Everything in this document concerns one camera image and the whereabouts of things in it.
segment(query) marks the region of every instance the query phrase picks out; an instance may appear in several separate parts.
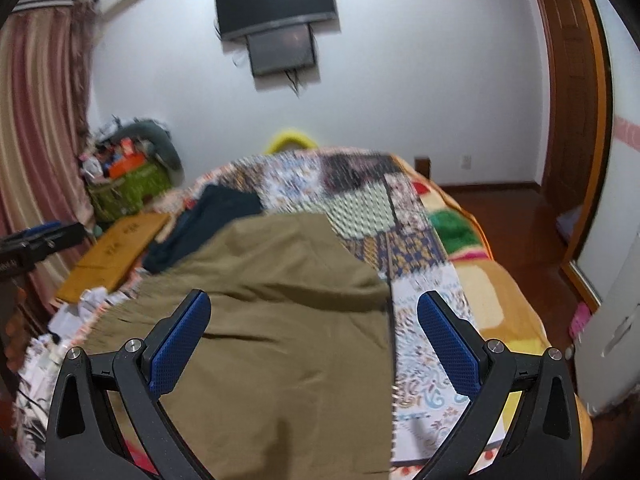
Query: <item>olive green cloth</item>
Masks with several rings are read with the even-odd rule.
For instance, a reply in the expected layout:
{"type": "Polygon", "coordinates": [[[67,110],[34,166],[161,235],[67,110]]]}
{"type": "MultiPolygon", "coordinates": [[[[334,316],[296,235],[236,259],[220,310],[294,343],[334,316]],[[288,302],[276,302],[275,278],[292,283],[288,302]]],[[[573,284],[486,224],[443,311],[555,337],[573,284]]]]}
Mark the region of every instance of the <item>olive green cloth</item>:
{"type": "MultiPolygon", "coordinates": [[[[209,294],[211,319],[161,402],[215,478],[386,480],[388,286],[343,247],[324,215],[229,224],[144,281],[137,300],[104,314],[86,350],[146,336],[192,288],[209,294]]],[[[124,428],[122,406],[116,411],[124,428]]]]}

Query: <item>wall-mounted tv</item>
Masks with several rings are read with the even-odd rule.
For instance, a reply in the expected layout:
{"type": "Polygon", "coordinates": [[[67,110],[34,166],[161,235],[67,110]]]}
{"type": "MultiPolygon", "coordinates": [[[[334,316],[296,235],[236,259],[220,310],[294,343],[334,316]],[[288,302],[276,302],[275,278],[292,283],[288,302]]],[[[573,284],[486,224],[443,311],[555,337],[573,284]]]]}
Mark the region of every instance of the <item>wall-mounted tv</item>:
{"type": "Polygon", "coordinates": [[[337,17],[334,0],[216,0],[222,40],[337,17]]]}
{"type": "Polygon", "coordinates": [[[308,23],[249,34],[246,39],[254,77],[316,65],[314,38],[308,23]]]}

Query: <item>white wall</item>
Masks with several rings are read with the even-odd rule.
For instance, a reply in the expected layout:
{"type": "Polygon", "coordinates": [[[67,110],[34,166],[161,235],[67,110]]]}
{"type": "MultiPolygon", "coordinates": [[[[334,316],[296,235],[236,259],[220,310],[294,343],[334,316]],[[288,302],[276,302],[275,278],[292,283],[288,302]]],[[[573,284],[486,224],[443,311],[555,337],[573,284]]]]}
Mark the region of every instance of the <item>white wall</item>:
{"type": "MultiPolygon", "coordinates": [[[[609,0],[596,0],[609,47],[614,114],[640,124],[640,52],[609,0]]],[[[613,138],[607,175],[578,267],[604,299],[640,224],[640,152],[613,138]]]]}
{"type": "Polygon", "coordinates": [[[102,123],[102,114],[100,113],[100,108],[98,108],[98,99],[95,97],[95,84],[93,79],[89,82],[89,107],[86,111],[86,120],[90,127],[102,123]]]}
{"type": "Polygon", "coordinates": [[[532,0],[337,6],[339,30],[314,26],[319,77],[302,75],[297,98],[284,77],[255,82],[242,50],[225,51],[214,0],[141,0],[95,48],[98,116],[167,122],[187,183],[289,127],[321,145],[429,155],[441,183],[535,178],[548,67],[532,0]]]}

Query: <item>blue gripper pad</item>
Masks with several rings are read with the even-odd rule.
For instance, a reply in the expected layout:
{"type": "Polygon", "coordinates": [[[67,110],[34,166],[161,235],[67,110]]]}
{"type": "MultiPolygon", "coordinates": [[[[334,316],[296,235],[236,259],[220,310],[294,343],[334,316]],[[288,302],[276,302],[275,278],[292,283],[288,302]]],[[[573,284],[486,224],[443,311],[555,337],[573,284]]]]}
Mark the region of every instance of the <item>blue gripper pad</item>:
{"type": "Polygon", "coordinates": [[[36,227],[32,227],[30,229],[25,229],[23,231],[23,236],[24,237],[29,237],[29,236],[33,236],[36,235],[38,233],[42,233],[44,231],[49,231],[50,229],[53,228],[57,228],[62,226],[62,222],[59,221],[53,221],[53,222],[47,222],[46,224],[42,224],[36,227]]]}
{"type": "Polygon", "coordinates": [[[427,293],[418,300],[418,323],[456,392],[474,400],[480,392],[478,361],[427,293]]]}
{"type": "Polygon", "coordinates": [[[169,332],[150,362],[149,391],[157,399],[171,392],[196,348],[211,317],[211,302],[198,294],[169,332]]]}

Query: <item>bed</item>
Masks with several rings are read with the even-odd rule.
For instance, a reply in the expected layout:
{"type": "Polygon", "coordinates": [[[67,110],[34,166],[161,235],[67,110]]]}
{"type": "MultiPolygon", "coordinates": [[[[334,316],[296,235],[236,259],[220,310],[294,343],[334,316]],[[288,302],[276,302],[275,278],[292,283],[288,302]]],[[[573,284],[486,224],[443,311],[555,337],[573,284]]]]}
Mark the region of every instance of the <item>bed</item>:
{"type": "MultiPolygon", "coordinates": [[[[331,148],[249,157],[201,176],[188,190],[173,190],[154,202],[156,212],[180,214],[209,184],[256,190],[267,214],[324,213],[343,245],[386,280],[392,304],[395,349],[390,478],[412,478],[428,461],[468,403],[449,383],[417,326],[415,305],[437,290],[456,314],[485,338],[499,338],[513,351],[541,354],[549,343],[540,318],[508,273],[493,260],[475,219],[405,161],[366,150],[331,148]]],[[[82,344],[114,305],[135,297],[145,271],[134,268],[76,335],[57,345],[34,342],[22,371],[17,399],[20,452],[38,472],[44,465],[44,427],[59,362],[82,344]]],[[[508,429],[518,394],[510,400],[476,468],[493,460],[508,429]]],[[[582,460],[591,449],[591,422],[578,401],[582,460]]]]}

